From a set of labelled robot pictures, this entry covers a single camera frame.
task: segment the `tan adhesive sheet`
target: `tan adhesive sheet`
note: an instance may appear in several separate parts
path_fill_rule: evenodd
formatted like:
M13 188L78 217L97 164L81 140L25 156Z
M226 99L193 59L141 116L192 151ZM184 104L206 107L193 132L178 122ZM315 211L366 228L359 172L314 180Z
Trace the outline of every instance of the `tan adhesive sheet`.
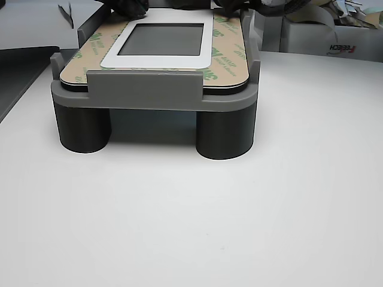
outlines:
M102 24L61 72L61 81L69 85L83 86L87 84L88 70L110 70L101 67L100 64L126 25L127 22ZM118 70L151 69L119 68ZM198 70L160 69L160 71L202 71L204 87L211 88L240 86L245 83L249 74L241 21L238 18L228 20L223 16L214 15L212 61L209 67Z

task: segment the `white table surface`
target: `white table surface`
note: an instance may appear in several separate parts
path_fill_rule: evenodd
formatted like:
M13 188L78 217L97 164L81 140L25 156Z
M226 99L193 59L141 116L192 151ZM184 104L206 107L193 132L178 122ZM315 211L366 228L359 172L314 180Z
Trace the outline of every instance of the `white table surface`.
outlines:
M105 149L67 151L51 80L0 124L0 286L383 286L382 63L262 53L227 161L194 113L114 112Z

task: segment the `white screen frame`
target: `white screen frame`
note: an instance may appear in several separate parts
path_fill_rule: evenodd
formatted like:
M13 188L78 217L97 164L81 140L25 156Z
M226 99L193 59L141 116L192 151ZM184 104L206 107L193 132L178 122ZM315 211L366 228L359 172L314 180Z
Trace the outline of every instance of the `white screen frame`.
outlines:
M153 56L118 55L138 24L203 24L200 55ZM211 65L213 13L212 10L176 10L152 8L145 18L131 21L117 38L101 62L104 68L177 68L202 69Z

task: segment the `cylindrical leg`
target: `cylindrical leg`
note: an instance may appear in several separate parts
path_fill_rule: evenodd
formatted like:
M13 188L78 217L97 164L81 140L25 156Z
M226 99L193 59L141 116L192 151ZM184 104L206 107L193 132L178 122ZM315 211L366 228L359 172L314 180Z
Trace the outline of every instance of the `cylindrical leg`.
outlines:
M197 112L197 151L225 160L239 157L253 145L257 102L233 112Z
M109 109L68 108L53 103L60 141L65 148L89 153L107 145L112 132Z

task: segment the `display screen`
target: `display screen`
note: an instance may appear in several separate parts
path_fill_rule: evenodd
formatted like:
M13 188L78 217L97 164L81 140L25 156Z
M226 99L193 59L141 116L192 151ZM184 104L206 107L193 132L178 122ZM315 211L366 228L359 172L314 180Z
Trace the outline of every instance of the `display screen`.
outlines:
M203 24L138 24L120 56L199 56Z

